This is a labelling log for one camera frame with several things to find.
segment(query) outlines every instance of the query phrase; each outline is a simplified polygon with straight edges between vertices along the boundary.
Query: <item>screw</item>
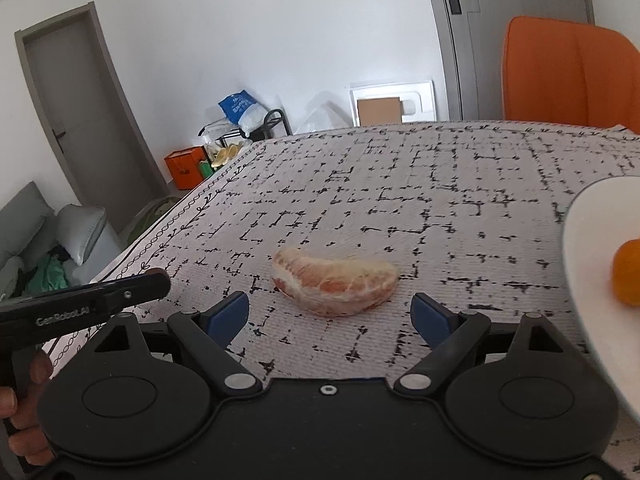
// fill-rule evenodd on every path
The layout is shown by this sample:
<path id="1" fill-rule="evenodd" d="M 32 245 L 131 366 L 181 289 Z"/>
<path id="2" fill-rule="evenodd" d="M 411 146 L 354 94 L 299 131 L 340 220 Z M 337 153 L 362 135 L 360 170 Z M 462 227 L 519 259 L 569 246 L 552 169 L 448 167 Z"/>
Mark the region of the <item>screw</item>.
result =
<path id="1" fill-rule="evenodd" d="M 423 374 L 408 374 L 400 377 L 400 384 L 407 390 L 425 390 L 431 386 L 431 378 Z"/>
<path id="2" fill-rule="evenodd" d="M 335 395 L 338 393 L 338 388 L 331 384 L 325 384 L 324 386 L 320 386 L 320 393 L 323 395 Z"/>
<path id="3" fill-rule="evenodd" d="M 231 374 L 225 379 L 225 384 L 232 390 L 246 390 L 255 384 L 255 380 L 249 374 Z"/>

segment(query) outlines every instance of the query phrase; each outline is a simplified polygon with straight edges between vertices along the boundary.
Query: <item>gray couch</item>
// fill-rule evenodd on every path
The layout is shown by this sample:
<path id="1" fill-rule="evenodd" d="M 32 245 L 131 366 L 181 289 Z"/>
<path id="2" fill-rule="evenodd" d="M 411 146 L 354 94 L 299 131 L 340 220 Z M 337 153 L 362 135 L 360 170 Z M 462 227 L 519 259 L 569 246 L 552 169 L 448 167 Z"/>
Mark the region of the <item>gray couch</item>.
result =
<path id="1" fill-rule="evenodd" d="M 123 250 L 103 208 L 69 204 L 56 215 L 30 182 L 0 208 L 0 300 L 18 268 L 35 268 L 56 245 L 71 256 L 63 269 L 72 286 L 89 283 Z"/>

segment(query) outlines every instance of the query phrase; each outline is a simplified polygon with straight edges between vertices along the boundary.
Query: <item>gray door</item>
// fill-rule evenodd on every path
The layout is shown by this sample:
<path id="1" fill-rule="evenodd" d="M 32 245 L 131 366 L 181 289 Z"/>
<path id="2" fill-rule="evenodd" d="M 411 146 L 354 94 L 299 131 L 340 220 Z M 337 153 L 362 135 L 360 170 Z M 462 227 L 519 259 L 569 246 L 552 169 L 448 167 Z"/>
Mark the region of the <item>gray door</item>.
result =
<path id="1" fill-rule="evenodd" d="M 86 205 L 103 206 L 120 231 L 157 187 L 114 92 L 87 14 L 29 40 L 38 97 Z"/>
<path id="2" fill-rule="evenodd" d="M 462 118 L 501 119 L 502 47 L 515 16 L 538 16 L 586 23 L 586 0 L 445 0 L 448 30 L 462 101 Z M 446 73 L 446 77 L 455 74 Z"/>

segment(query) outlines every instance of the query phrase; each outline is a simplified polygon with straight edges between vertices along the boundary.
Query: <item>tablecloth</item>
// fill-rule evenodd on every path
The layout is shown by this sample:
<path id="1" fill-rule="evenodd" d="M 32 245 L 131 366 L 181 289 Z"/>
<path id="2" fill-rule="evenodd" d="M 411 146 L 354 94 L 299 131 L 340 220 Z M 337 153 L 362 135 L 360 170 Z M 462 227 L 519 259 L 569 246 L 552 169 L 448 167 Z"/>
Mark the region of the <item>tablecloth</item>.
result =
<path id="1" fill-rule="evenodd" d="M 632 133 L 539 123 L 406 124 L 258 142 L 100 278 L 167 270 L 171 293 L 135 307 L 140 321 L 245 291 L 249 323 L 229 351 L 262 380 L 394 380 L 429 352 L 409 318 L 420 291 L 495 321 L 541 312 L 586 351 L 562 272 L 562 218 L 582 188 L 638 174 L 638 164 Z M 302 312 L 270 279 L 271 255 L 285 244 L 390 261 L 398 290 L 354 317 Z M 62 340 L 56 367 L 88 336 Z M 623 414 L 606 458 L 629 478 L 640 478 L 638 443 Z"/>

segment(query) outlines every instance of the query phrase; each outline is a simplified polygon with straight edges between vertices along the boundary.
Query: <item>blue gripper pad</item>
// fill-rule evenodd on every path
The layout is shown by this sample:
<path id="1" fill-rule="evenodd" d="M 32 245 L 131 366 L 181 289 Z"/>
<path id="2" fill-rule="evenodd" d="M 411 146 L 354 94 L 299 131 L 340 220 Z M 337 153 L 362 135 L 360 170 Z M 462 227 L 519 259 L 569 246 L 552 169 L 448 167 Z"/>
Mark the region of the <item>blue gripper pad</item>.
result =
<path id="1" fill-rule="evenodd" d="M 226 348 L 248 319 L 249 298 L 244 292 L 234 292 L 201 313 L 198 325 L 220 348 Z"/>
<path id="2" fill-rule="evenodd" d="M 460 318 L 425 293 L 418 292 L 411 300 L 411 324 L 434 349 L 460 326 Z"/>

